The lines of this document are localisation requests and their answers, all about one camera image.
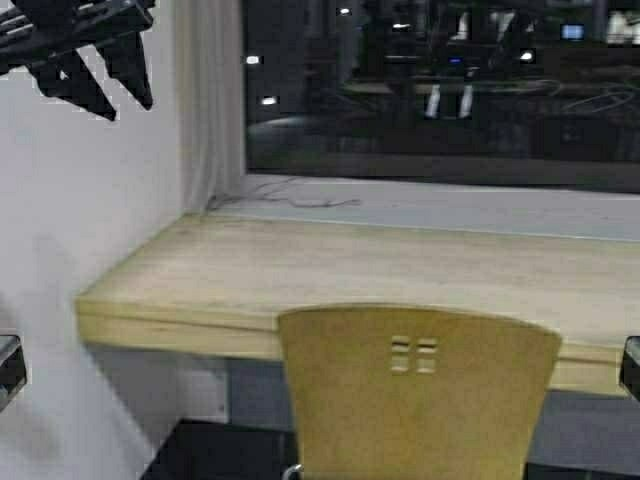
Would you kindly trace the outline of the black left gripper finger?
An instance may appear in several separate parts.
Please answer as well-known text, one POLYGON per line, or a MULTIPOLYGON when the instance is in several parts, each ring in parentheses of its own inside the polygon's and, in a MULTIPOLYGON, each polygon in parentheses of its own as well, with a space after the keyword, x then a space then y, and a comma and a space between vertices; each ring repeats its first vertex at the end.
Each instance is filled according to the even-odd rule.
POLYGON ((107 72, 145 109, 153 107, 144 45, 140 34, 128 34, 99 46, 107 72))
POLYGON ((109 121, 117 111, 76 50, 29 66, 41 93, 71 103, 109 121))

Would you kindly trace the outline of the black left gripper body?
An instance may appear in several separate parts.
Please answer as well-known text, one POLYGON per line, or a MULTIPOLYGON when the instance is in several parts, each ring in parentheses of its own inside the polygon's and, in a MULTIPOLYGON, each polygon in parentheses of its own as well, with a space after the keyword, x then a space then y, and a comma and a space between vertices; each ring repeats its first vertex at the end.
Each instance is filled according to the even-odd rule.
POLYGON ((14 1, 1 11, 1 73, 150 29, 153 1, 14 1))

